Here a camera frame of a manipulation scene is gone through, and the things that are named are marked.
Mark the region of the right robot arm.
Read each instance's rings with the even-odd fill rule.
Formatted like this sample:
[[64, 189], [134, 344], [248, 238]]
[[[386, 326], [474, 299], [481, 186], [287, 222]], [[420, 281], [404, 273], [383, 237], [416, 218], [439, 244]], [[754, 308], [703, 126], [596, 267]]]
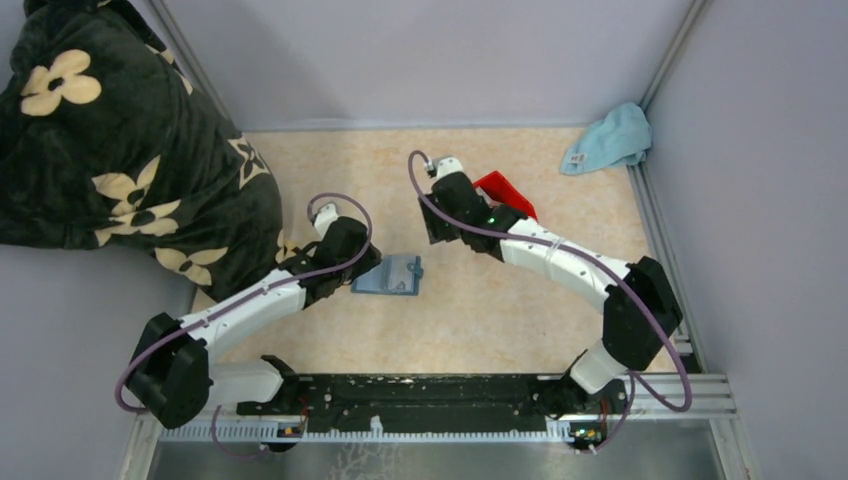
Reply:
[[569, 408], [590, 411], [619, 376], [633, 379], [682, 321], [663, 266], [644, 256], [627, 262], [583, 248], [508, 204], [488, 203], [462, 172], [437, 174], [418, 200], [431, 243], [460, 240], [476, 253], [539, 273], [583, 298], [601, 315], [602, 332], [567, 368], [556, 387]]

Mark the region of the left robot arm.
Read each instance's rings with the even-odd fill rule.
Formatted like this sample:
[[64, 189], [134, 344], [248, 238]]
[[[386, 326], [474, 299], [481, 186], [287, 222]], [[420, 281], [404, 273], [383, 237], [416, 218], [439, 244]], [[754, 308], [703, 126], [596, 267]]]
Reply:
[[269, 324], [331, 296], [380, 263], [369, 227], [359, 220], [331, 215], [316, 219], [315, 228], [319, 240], [245, 290], [199, 313], [151, 318], [120, 387], [167, 429], [227, 404], [253, 402], [277, 414], [292, 411], [300, 388], [279, 359], [228, 365], [218, 360]]

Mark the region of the teal card holder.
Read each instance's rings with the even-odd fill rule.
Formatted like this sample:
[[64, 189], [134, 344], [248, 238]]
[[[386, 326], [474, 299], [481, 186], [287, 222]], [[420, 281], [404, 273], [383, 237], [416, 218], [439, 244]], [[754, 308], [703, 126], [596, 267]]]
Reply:
[[417, 255], [389, 255], [381, 263], [356, 278], [354, 294], [417, 296], [424, 270]]

